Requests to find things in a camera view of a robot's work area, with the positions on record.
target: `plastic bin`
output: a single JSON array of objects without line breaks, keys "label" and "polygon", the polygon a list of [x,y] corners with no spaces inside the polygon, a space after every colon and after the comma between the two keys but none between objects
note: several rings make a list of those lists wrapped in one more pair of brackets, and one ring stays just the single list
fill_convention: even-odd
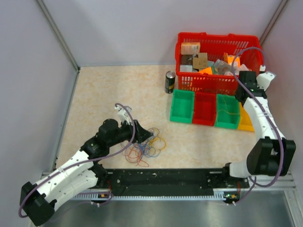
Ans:
[{"label": "plastic bin", "polygon": [[194,113],[194,100],[194,92],[175,89],[170,110],[170,120],[173,122],[191,123]]},{"label": "plastic bin", "polygon": [[[242,49],[255,46],[260,47],[259,40],[252,35],[207,35],[206,33],[179,33],[175,50],[176,74],[178,76],[178,88],[189,91],[202,91],[215,94],[234,95],[237,82],[233,76],[208,75],[197,72],[180,72],[180,47],[183,42],[200,42],[200,52],[208,54],[208,60],[223,60],[224,52],[236,55]],[[262,55],[257,50],[246,51],[240,58],[241,64],[259,73],[263,64]]]},{"label": "plastic bin", "polygon": [[254,131],[252,127],[251,120],[247,112],[242,107],[241,103],[239,103],[240,108],[240,121],[239,121],[239,130],[246,130],[246,131]]},{"label": "plastic bin", "polygon": [[195,93],[193,124],[213,126],[216,120],[216,94]]},{"label": "plastic bin", "polygon": [[239,102],[233,96],[217,95],[216,127],[237,129],[240,121]]}]

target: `gray floor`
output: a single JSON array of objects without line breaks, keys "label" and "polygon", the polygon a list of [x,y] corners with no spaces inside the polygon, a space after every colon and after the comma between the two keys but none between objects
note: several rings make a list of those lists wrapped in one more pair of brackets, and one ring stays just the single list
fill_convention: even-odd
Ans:
[{"label": "gray floor", "polygon": [[[79,201],[63,205],[54,218]],[[283,192],[253,192],[241,204],[217,201],[113,201],[82,204],[45,227],[292,227]]]}]

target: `robotic arm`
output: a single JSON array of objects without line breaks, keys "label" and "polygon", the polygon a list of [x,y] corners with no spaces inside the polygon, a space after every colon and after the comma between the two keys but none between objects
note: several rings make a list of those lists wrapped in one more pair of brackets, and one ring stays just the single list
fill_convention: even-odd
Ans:
[{"label": "robotic arm", "polygon": [[260,68],[261,74],[256,77],[253,71],[240,71],[239,80],[248,88],[257,100],[266,110],[264,113],[257,105],[256,101],[249,96],[240,84],[236,90],[235,97],[241,102],[243,108],[250,116],[253,128],[256,133],[257,143],[251,150],[247,159],[229,164],[230,176],[245,178],[251,175],[268,175],[275,176],[277,174],[280,163],[280,145],[278,137],[274,129],[269,124],[267,117],[273,122],[276,130],[282,138],[284,148],[284,160],[280,176],[286,175],[294,152],[296,149],[293,140],[287,140],[281,131],[277,128],[273,116],[268,108],[268,101],[265,91],[269,87],[270,82],[275,78],[275,74],[264,72],[265,69]]},{"label": "robotic arm", "polygon": [[[22,187],[20,204],[37,185],[47,178],[50,179],[31,194],[23,207],[24,212],[36,226],[48,221],[61,205],[83,190],[94,186],[106,188],[107,171],[101,164],[93,160],[107,156],[111,146],[125,140],[130,141],[133,135],[133,126],[128,121],[128,114],[121,107],[117,107],[117,109],[119,110],[118,116],[122,121],[121,127],[114,119],[105,120],[96,135],[86,141],[65,164],[44,179],[34,184],[27,182]],[[134,120],[134,128],[135,135],[132,143],[142,143],[152,136],[152,133],[142,128],[137,120]],[[64,170],[66,167],[81,161],[86,162]]]}]

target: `black can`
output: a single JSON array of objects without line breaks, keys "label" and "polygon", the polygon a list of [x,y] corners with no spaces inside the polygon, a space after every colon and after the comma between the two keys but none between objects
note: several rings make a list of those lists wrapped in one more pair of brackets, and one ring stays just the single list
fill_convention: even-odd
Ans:
[{"label": "black can", "polygon": [[165,92],[170,94],[174,91],[176,74],[175,72],[168,71],[165,75]]}]

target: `table surface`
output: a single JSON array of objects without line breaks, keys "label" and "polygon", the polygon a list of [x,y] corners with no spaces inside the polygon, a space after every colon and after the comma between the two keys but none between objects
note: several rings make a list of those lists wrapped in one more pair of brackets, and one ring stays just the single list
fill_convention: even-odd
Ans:
[{"label": "table surface", "polygon": [[[57,166],[94,136],[105,119],[119,120],[117,102],[130,106],[145,129],[162,131],[167,146],[158,157],[143,158],[149,168],[213,168],[245,159],[256,143],[255,133],[169,121],[173,95],[164,92],[164,80],[174,69],[174,65],[82,67]],[[120,149],[116,145],[110,153]],[[101,163],[105,168],[142,168],[122,154]]]}]

